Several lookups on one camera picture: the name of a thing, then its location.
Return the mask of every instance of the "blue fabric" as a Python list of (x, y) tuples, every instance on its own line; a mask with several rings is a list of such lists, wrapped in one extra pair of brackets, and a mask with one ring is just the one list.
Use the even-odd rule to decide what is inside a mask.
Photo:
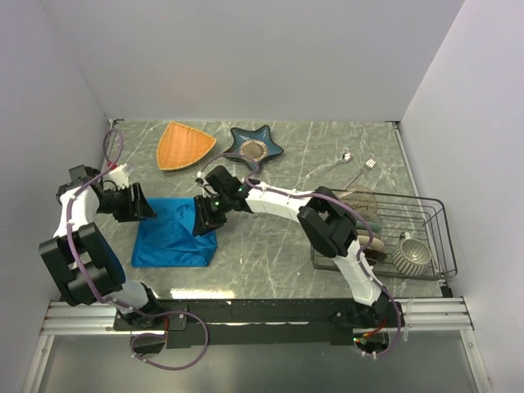
[(135, 268), (207, 266), (217, 249), (216, 233), (192, 235), (195, 202), (187, 198), (148, 198), (156, 219), (138, 225), (131, 265)]

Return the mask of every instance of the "mug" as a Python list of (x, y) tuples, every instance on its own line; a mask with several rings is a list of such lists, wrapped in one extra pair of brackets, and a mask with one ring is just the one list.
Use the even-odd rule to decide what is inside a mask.
[(402, 274), (420, 276), (431, 262), (431, 251), (423, 242), (412, 239), (409, 233), (404, 232), (391, 258), (395, 268)]

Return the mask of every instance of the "fork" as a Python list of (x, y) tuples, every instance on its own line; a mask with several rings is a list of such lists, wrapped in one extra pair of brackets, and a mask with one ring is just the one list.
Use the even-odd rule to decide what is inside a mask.
[(360, 172), (354, 178), (352, 178), (351, 181), (349, 183), (347, 183), (346, 186), (343, 189), (346, 190), (351, 184), (353, 184), (353, 182), (357, 178), (359, 178), (360, 175), (366, 174), (371, 169), (373, 169), (373, 166), (375, 166), (376, 163), (377, 162), (373, 158), (370, 158), (369, 160), (367, 160), (366, 163), (364, 164), (364, 166), (362, 168), (360, 168)]

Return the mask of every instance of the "tan woven tray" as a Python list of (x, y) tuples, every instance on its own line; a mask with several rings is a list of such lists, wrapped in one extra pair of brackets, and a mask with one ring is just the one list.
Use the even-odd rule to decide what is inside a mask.
[(158, 142), (156, 163), (162, 170), (186, 168), (199, 161), (216, 139), (188, 125), (171, 121)]

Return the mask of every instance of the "table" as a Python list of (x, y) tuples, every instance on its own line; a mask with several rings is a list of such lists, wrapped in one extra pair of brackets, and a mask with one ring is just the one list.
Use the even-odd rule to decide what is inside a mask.
[[(156, 146), (168, 121), (125, 121), (120, 163), (134, 166), (132, 181), (140, 182), (146, 197), (194, 197), (201, 189), (197, 171), (211, 157), (232, 143), (232, 127), (257, 129), (268, 124), (273, 140), (285, 150), (265, 163), (259, 179), (277, 187), (313, 190), (318, 185), (343, 187), (368, 158), (377, 164), (360, 177), (376, 192), (413, 195), (409, 173), (392, 123), (291, 122), (291, 121), (192, 121), (181, 122), (217, 139), (212, 151), (189, 168), (164, 172), (156, 165)], [(344, 151), (354, 155), (322, 178), (322, 172)], [(243, 163), (220, 159), (233, 175), (249, 173)], [(217, 231), (219, 249), (205, 268), (136, 269), (130, 264), (138, 224), (117, 224), (99, 215), (97, 224), (120, 258), (128, 279), (144, 282), (160, 298), (327, 298), (350, 297), (340, 273), (312, 268), (309, 242), (300, 225), (269, 215), (231, 212), (228, 223)], [(438, 282), (380, 278), (397, 297), (440, 297)]]

